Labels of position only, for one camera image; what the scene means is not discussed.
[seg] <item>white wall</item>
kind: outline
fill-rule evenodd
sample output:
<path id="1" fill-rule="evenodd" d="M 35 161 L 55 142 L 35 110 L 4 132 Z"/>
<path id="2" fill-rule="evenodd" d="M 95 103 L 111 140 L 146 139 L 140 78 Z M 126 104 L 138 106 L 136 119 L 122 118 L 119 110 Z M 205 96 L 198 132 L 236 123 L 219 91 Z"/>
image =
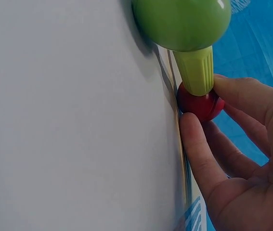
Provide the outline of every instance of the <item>white wall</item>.
<path id="1" fill-rule="evenodd" d="M 0 0 L 0 231 L 172 230 L 169 98 L 129 0 Z"/>

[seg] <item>blue plastic sheet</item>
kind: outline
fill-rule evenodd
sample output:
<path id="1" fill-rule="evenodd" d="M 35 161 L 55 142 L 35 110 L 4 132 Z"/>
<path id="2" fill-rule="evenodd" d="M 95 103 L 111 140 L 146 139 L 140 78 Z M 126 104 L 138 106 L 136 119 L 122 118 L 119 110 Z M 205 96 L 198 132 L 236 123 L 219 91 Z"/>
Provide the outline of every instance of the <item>blue plastic sheet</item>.
<path id="1" fill-rule="evenodd" d="M 273 0 L 232 0 L 233 15 L 224 36 L 214 44 L 215 73 L 254 77 L 273 87 Z M 237 147 L 260 165 L 268 159 L 225 113 L 215 119 Z M 213 231 L 208 218 L 208 231 Z"/>

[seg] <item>green ball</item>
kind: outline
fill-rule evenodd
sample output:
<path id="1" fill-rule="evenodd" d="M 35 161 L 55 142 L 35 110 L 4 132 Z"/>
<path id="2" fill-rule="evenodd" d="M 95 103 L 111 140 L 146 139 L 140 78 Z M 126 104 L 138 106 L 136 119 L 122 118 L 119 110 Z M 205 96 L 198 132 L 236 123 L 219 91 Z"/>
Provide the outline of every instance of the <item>green ball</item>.
<path id="1" fill-rule="evenodd" d="M 230 0 L 133 0 L 141 30 L 172 51 L 196 51 L 211 46 L 227 30 Z"/>

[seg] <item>toy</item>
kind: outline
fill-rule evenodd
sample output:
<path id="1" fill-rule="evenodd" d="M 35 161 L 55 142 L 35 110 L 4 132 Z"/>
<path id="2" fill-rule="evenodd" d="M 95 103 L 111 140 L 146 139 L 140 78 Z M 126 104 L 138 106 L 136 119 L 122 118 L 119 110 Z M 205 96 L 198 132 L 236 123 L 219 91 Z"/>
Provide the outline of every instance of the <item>toy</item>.
<path id="1" fill-rule="evenodd" d="M 224 108 L 225 102 L 214 90 L 204 96 L 191 95 L 180 84 L 177 92 L 178 107 L 183 113 L 191 112 L 197 116 L 200 122 L 214 119 Z"/>
<path id="2" fill-rule="evenodd" d="M 193 96 L 211 95 L 214 84 L 212 44 L 230 23 L 230 0 L 133 0 L 132 7 L 143 33 L 156 44 L 173 51 L 184 88 Z M 199 104 L 182 102 L 182 106 L 187 103 L 198 110 L 206 107 L 205 98 L 182 94 L 181 100 L 183 96 Z"/>

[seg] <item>red sphere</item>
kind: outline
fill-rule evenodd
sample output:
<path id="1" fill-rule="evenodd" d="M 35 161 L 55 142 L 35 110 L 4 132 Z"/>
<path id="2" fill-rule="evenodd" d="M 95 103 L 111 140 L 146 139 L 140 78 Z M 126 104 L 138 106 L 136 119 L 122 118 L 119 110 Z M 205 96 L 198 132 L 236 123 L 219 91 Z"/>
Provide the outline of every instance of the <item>red sphere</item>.
<path id="1" fill-rule="evenodd" d="M 183 83 L 178 88 L 177 102 L 183 113 L 195 114 L 200 122 L 214 119 L 220 114 L 225 105 L 225 101 L 214 90 L 204 96 L 194 96 L 184 88 Z"/>

